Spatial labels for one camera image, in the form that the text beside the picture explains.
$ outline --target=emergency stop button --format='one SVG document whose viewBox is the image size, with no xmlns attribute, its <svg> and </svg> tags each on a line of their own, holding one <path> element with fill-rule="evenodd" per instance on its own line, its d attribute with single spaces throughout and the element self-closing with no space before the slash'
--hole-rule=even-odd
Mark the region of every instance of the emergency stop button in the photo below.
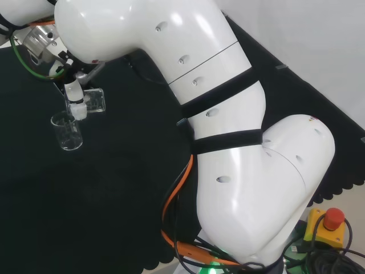
<svg viewBox="0 0 365 274">
<path fill-rule="evenodd" d="M 344 213 L 338 208 L 330 208 L 326 211 L 323 225 L 329 231 L 334 231 L 344 222 Z"/>
</svg>

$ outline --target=green cable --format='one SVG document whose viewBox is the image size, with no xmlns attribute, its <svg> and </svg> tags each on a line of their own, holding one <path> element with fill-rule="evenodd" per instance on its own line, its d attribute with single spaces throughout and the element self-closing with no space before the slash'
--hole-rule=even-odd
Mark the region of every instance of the green cable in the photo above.
<svg viewBox="0 0 365 274">
<path fill-rule="evenodd" d="M 11 43 L 11 46 L 13 47 L 13 50 L 16 54 L 16 56 L 18 57 L 19 61 L 21 62 L 21 64 L 23 65 L 23 67 L 26 68 L 27 71 L 29 71 L 33 76 L 37 77 L 37 78 L 41 78 L 43 80 L 52 80 L 54 78 L 57 78 L 57 77 L 60 77 L 62 76 L 62 74 L 64 73 L 64 69 L 62 69 L 59 73 L 57 73 L 56 75 L 52 75 L 52 76 L 44 76 L 42 74 L 38 74 L 36 73 L 35 71 L 33 71 L 31 68 L 29 68 L 29 66 L 24 62 L 24 60 L 22 59 L 18 49 L 17 49 L 17 46 L 15 45 L 15 38 L 14 36 L 11 36 L 10 38 L 10 43 Z"/>
</svg>

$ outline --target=black table surface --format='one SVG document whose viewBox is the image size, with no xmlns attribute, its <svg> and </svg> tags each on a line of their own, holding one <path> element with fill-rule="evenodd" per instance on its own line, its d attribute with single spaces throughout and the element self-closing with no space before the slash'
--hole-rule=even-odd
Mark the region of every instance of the black table surface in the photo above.
<svg viewBox="0 0 365 274">
<path fill-rule="evenodd" d="M 331 199 L 365 179 L 365 132 L 309 84 L 231 23 L 260 71 L 267 110 L 263 129 L 292 114 L 310 114 L 335 136 L 336 157 L 314 196 Z M 0 51 L 0 271 L 2 273 L 128 273 L 172 260 L 160 236 L 164 194 L 189 160 L 176 122 L 179 104 L 167 86 L 146 82 L 125 60 L 95 80 L 107 111 L 80 123 L 84 144 L 62 151 L 50 124 L 64 108 L 52 83 L 32 78 L 11 49 Z M 136 65 L 162 81 L 154 64 Z M 179 238 L 200 230 L 196 167 L 181 194 Z"/>
</svg>

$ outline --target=clear plastic cup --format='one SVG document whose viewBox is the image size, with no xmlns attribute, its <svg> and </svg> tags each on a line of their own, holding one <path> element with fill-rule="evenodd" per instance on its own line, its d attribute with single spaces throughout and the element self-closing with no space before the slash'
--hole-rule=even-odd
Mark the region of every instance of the clear plastic cup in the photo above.
<svg viewBox="0 0 365 274">
<path fill-rule="evenodd" d="M 59 145 L 63 150 L 77 150 L 83 143 L 79 125 L 73 116 L 66 111 L 55 114 L 51 123 Z"/>
</svg>

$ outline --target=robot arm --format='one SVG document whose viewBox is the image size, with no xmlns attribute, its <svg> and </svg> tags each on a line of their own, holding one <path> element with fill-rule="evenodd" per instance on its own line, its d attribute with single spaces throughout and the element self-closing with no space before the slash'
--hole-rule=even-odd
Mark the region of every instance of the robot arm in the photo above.
<svg viewBox="0 0 365 274">
<path fill-rule="evenodd" d="M 261 130 L 265 93 L 259 81 L 232 84 L 246 79 L 251 64 L 215 3 L 59 0 L 55 20 L 65 46 L 84 63 L 136 49 L 152 58 L 195 140 L 222 144 L 198 155 L 202 230 L 240 263 L 278 260 L 331 163 L 334 140 L 318 119 L 294 115 L 267 130 L 262 144 L 227 144 Z"/>
</svg>

